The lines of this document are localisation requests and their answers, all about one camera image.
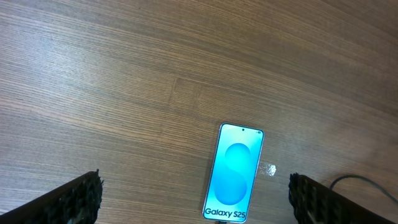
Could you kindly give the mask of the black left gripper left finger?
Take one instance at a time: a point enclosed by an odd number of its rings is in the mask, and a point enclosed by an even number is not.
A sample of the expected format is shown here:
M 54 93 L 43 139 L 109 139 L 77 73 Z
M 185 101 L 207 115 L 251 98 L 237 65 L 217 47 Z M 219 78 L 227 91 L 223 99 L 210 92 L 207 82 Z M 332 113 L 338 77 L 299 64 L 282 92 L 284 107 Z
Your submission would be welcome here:
M 99 171 L 80 177 L 1 215 L 1 223 L 86 223 L 98 218 L 103 194 Z

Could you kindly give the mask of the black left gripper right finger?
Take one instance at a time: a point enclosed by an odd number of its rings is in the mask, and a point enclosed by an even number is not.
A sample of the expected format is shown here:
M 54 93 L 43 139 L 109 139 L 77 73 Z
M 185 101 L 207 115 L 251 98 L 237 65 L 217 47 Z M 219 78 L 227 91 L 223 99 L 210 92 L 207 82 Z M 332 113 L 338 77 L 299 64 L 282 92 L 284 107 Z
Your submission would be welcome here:
M 333 188 L 343 179 L 356 178 L 368 182 L 391 200 L 395 198 L 372 180 L 360 175 L 343 175 L 329 187 L 298 173 L 290 175 L 289 202 L 299 224 L 394 224 L 392 221 L 336 193 Z

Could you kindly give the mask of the teal screen Galaxy smartphone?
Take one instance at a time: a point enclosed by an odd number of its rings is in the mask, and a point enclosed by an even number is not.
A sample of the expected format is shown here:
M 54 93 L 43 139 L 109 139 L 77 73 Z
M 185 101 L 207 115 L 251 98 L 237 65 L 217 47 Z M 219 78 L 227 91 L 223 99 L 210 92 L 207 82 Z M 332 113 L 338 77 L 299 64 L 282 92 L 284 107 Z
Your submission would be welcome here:
M 260 129 L 221 124 L 203 218 L 225 223 L 247 220 L 264 139 Z

